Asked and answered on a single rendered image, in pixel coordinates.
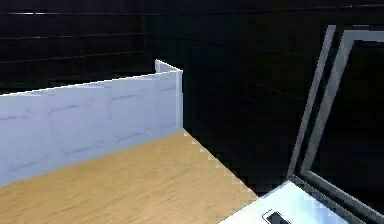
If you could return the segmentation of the white marble low partition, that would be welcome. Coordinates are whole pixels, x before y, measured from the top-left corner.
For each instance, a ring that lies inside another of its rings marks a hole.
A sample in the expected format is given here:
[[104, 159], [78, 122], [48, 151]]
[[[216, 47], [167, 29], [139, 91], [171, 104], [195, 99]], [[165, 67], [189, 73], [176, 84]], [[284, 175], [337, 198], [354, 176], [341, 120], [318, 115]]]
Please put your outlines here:
[[183, 128], [183, 71], [0, 95], [0, 187]]

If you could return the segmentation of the white flat cabinet top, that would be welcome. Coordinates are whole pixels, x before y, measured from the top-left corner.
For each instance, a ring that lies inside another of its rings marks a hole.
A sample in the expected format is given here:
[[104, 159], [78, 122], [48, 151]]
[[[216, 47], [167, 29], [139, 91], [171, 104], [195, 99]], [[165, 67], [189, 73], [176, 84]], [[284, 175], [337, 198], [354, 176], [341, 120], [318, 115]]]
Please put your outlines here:
[[218, 224], [349, 224], [293, 182], [286, 181]]

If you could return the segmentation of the grey framed dark window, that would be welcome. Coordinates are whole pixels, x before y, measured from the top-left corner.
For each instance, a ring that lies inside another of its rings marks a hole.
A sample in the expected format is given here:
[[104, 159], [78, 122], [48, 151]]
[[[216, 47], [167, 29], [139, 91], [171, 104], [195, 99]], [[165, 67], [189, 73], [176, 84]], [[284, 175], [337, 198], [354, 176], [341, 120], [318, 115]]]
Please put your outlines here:
[[322, 224], [384, 224], [384, 26], [330, 25], [287, 179]]

